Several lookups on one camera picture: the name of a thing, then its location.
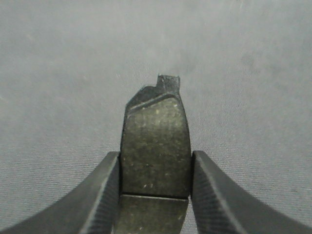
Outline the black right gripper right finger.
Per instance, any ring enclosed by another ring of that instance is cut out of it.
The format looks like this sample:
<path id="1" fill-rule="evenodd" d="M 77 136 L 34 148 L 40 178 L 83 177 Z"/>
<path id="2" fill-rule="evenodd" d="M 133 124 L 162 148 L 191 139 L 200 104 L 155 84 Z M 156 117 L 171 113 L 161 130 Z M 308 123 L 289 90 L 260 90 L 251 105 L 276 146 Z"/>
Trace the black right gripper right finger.
<path id="1" fill-rule="evenodd" d="M 193 211 L 200 234 L 310 234 L 308 227 L 261 202 L 204 151 L 193 152 Z"/>

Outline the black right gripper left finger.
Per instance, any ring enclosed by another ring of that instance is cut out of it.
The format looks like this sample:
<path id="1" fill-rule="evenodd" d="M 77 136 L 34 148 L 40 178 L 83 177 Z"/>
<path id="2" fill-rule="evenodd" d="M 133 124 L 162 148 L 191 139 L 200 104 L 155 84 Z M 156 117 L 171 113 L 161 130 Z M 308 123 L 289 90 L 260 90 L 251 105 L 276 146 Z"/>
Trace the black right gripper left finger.
<path id="1" fill-rule="evenodd" d="M 119 153 L 109 152 L 70 193 L 3 234 L 109 234 L 119 200 Z"/>

